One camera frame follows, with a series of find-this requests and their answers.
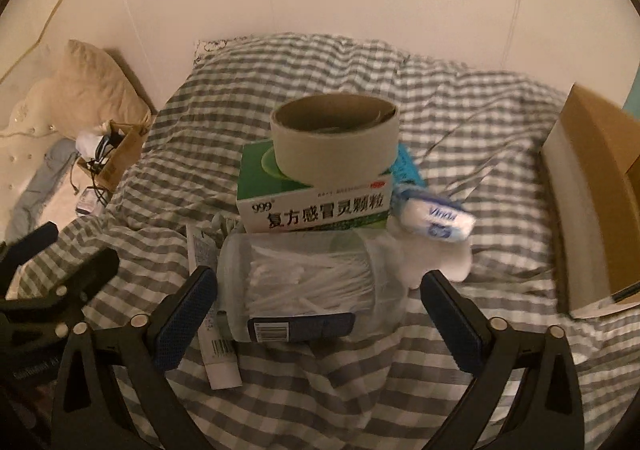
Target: green and white medicine box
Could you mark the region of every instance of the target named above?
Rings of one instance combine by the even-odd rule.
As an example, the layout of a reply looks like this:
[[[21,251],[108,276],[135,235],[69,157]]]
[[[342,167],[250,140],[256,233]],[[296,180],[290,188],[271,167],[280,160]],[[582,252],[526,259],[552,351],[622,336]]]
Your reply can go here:
[[[317,189],[285,176],[273,141],[248,143],[242,150],[237,204],[250,234],[293,230],[346,230],[384,224],[393,177],[387,171],[367,184]]]

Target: roll of masking tape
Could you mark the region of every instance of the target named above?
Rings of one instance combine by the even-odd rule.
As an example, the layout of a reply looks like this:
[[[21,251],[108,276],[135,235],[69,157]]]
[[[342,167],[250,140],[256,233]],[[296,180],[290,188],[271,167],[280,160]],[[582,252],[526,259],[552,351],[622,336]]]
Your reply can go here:
[[[279,169],[316,188],[371,182],[398,155],[398,108],[373,96],[316,94],[284,104],[270,121]]]

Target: open cardboard box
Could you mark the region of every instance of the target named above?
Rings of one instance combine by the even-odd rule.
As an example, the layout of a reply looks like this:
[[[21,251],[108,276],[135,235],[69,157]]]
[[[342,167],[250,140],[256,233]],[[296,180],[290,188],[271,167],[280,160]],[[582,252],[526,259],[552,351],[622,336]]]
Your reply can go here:
[[[594,318],[640,304],[639,156],[640,122],[575,85],[542,147],[561,312]]]
[[[121,131],[125,137],[118,147],[109,153],[107,163],[100,173],[95,175],[94,181],[96,186],[105,188],[113,194],[125,170],[140,158],[142,145],[148,135],[148,126],[121,125],[113,122],[110,122],[109,126],[112,132]],[[78,158],[78,166],[91,176],[86,161],[81,157]]]

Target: small cardboard box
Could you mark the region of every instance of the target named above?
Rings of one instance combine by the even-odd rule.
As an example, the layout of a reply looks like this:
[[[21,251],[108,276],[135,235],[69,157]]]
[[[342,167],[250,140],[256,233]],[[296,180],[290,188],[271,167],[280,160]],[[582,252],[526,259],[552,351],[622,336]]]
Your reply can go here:
[[[266,140],[242,150],[237,204],[248,233],[344,230],[384,223],[392,187],[386,172],[367,184],[319,191],[285,176]]]
[[[640,122],[575,85],[542,147],[558,307],[594,318],[640,304]]]
[[[142,145],[148,135],[148,128],[145,125],[119,125],[110,123],[111,131],[120,131],[125,135],[118,147],[108,155],[107,163],[100,173],[95,175],[95,185],[106,188],[112,194],[116,191],[125,170],[133,165],[139,158]],[[78,159],[78,166],[89,176],[91,171],[84,159]]]

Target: bed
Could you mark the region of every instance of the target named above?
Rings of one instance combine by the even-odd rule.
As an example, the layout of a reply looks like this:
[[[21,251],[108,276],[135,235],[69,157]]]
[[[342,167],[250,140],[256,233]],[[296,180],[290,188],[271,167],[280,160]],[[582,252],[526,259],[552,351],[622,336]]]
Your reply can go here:
[[[235,216],[242,146],[268,137],[274,107],[326,91],[388,98],[401,108],[401,141],[428,186],[478,216],[472,273],[457,289],[517,328],[566,330],[587,448],[597,448],[640,385],[640,311],[590,321],[556,314],[537,162],[564,96],[523,75],[340,36],[267,35],[200,51],[105,213],[73,221],[25,265],[20,294],[41,294],[109,245],[120,271],[86,308],[88,321],[117,326],[152,311],[188,276],[186,224],[209,232],[217,212]],[[242,388],[210,390],[197,338],[168,373],[198,426],[224,448],[421,448],[469,381],[415,294],[388,337],[237,348]],[[118,378],[138,429],[157,443],[127,377]],[[514,374],[484,438],[497,433],[517,383]]]

